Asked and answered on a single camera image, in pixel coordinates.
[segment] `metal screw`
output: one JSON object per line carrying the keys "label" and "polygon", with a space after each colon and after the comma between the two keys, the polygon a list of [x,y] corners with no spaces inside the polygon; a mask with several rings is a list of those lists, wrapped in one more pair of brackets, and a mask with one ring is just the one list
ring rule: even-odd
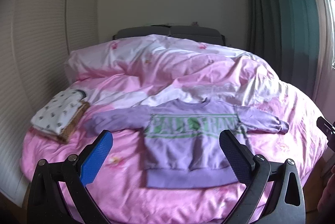
{"label": "metal screw", "polygon": [[260,162],[263,162],[264,159],[265,159],[265,158],[264,158],[262,155],[260,155],[260,154],[257,154],[257,155],[255,156],[255,158],[256,158],[257,161],[260,161]]}
{"label": "metal screw", "polygon": [[39,165],[40,165],[40,166],[42,166],[42,165],[44,165],[44,164],[45,164],[45,160],[44,160],[44,159],[39,160]]}
{"label": "metal screw", "polygon": [[67,158],[70,162],[73,162],[77,159],[77,155],[76,154],[71,154],[68,158]]}
{"label": "metal screw", "polygon": [[292,159],[287,159],[288,164],[294,165],[294,161]]}

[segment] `white wardrobe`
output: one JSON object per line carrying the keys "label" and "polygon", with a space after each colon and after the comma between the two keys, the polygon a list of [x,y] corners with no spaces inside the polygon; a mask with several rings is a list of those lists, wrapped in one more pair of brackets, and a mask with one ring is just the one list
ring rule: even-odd
{"label": "white wardrobe", "polygon": [[67,87],[69,53],[97,43],[97,0],[0,0],[0,191],[19,206],[30,119]]}

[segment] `pink bedding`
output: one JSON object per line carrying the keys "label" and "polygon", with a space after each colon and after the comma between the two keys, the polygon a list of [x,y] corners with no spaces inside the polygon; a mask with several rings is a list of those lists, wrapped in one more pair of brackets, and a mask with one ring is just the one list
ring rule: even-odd
{"label": "pink bedding", "polygon": [[[67,145],[39,136],[30,129],[24,139],[21,169],[31,180],[36,163],[63,161],[79,154],[94,136],[82,127],[98,112],[138,104],[159,105],[179,98],[199,102],[206,97],[254,106],[289,123],[281,134],[249,133],[256,153],[270,161],[295,160],[302,182],[321,157],[327,139],[316,127],[320,110],[301,91],[279,80],[261,58],[242,50],[150,35],[125,38],[73,51],[66,62],[72,88],[88,94],[91,107]],[[244,185],[192,190],[144,187],[145,153],[139,132],[113,134],[114,144],[96,179],[87,186],[106,216],[113,221],[145,223],[205,223],[230,212]],[[257,219],[270,185],[254,214]],[[61,184],[66,202],[73,202]]]}

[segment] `green curtain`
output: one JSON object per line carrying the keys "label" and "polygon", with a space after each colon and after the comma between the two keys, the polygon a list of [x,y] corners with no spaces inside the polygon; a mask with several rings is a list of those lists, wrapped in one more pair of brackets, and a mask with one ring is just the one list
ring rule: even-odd
{"label": "green curtain", "polygon": [[249,51],[264,58],[282,81],[309,97],[319,56],[315,0],[251,0]]}

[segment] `lavender sweatshirt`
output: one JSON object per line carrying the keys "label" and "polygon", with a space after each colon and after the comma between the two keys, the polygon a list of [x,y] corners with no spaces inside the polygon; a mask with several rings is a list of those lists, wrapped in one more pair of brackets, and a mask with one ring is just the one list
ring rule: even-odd
{"label": "lavender sweatshirt", "polygon": [[253,152],[247,131],[289,130],[286,122],[269,113],[210,99],[197,104],[175,99],[156,107],[106,111],[95,114],[85,127],[97,135],[102,130],[142,129],[146,183],[155,188],[203,188],[237,182],[219,145],[221,131],[229,129]]}

